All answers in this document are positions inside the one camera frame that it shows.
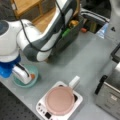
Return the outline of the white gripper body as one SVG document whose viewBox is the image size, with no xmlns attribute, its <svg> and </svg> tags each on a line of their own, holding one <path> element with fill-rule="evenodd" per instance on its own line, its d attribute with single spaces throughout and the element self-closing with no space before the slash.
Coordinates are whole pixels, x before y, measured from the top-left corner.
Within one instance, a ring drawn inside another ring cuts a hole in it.
<svg viewBox="0 0 120 120">
<path fill-rule="evenodd" d="M 28 84 L 32 80 L 29 71 L 22 64 L 16 64 L 12 73 L 24 84 Z"/>
</svg>

